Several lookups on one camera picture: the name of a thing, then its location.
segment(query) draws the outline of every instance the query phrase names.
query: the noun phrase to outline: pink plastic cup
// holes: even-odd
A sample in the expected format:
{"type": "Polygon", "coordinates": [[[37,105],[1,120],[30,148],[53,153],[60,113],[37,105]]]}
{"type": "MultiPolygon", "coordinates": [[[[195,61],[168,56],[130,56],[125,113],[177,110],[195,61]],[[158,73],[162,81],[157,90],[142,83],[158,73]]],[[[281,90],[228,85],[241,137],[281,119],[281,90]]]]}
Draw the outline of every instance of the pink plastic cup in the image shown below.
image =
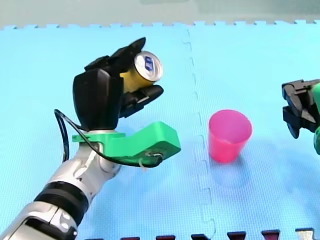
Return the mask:
{"type": "Polygon", "coordinates": [[[233,162],[252,134],[249,119],[235,110],[220,110],[209,120],[209,155],[218,163],[233,162]]]}

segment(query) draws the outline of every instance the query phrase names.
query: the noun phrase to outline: green bracket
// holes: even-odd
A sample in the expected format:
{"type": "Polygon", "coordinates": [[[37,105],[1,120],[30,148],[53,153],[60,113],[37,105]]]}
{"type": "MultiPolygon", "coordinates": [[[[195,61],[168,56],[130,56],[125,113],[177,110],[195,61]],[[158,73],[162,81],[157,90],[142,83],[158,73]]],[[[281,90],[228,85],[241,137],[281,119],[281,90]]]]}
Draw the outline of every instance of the green bracket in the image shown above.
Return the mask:
{"type": "MultiPolygon", "coordinates": [[[[311,91],[312,91],[313,100],[320,114],[320,83],[315,84],[312,87],[311,91]]],[[[316,153],[320,155],[320,126],[314,132],[313,146],[316,153]]]]}
{"type": "MultiPolygon", "coordinates": [[[[181,150],[177,131],[161,121],[154,122],[133,135],[124,133],[85,134],[90,142],[101,143],[103,154],[123,163],[153,165],[161,155],[166,160],[181,150]]],[[[75,143],[84,143],[80,135],[75,143]]]]}

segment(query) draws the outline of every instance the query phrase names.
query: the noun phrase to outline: foam mat tile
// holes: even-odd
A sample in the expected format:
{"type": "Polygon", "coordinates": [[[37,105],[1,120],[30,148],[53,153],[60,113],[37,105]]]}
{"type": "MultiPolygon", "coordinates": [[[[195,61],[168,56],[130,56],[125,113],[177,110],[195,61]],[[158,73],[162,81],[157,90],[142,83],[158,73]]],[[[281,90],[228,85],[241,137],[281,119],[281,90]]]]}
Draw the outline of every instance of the foam mat tile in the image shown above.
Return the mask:
{"type": "Polygon", "coordinates": [[[208,162],[203,185],[210,190],[216,234],[246,232],[262,239],[265,230],[280,230],[279,239],[297,240],[297,228],[314,228],[320,238],[319,156],[313,135],[294,140],[282,120],[281,84],[319,78],[318,24],[204,25],[189,28],[202,124],[196,148],[207,146],[208,121],[221,109],[234,109],[251,120],[253,135],[240,158],[208,162]]]}
{"type": "MultiPolygon", "coordinates": [[[[214,232],[203,221],[194,171],[197,120],[188,29],[183,24],[161,23],[87,28],[33,25],[0,31],[0,101],[6,116],[0,118],[0,188],[6,193],[0,197],[0,231],[33,200],[61,163],[62,140],[53,110],[60,109],[76,121],[74,76],[95,58],[141,37],[147,38],[144,49],[163,63],[160,84],[165,92],[141,112],[122,119],[117,130],[132,134],[153,121],[163,121],[178,131],[182,151],[147,172],[123,167],[95,198],[78,239],[155,239],[172,234],[188,239],[194,233],[210,236],[214,232]]],[[[76,149],[71,143],[71,156],[76,149]]]]}

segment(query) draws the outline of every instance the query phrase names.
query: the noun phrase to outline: robotic hand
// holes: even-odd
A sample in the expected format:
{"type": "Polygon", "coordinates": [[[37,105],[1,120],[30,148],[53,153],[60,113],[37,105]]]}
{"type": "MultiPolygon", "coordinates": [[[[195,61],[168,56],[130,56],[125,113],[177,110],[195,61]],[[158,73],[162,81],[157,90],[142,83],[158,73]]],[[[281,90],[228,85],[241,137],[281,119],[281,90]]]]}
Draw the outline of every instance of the robotic hand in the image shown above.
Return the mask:
{"type": "Polygon", "coordinates": [[[154,168],[180,151],[177,132],[160,121],[131,136],[115,131],[119,118],[137,113],[164,91],[154,85],[162,66],[156,56],[142,51],[145,42],[141,38],[96,59],[74,78],[80,125],[54,110],[63,140],[62,164],[0,240],[74,240],[94,197],[122,165],[154,168]],[[64,120],[78,133],[72,136],[79,143],[72,159],[64,120]]]}
{"type": "Polygon", "coordinates": [[[282,96],[288,103],[283,120],[291,135],[297,139],[301,128],[314,133],[314,149],[320,155],[320,79],[284,83],[282,96]]]}

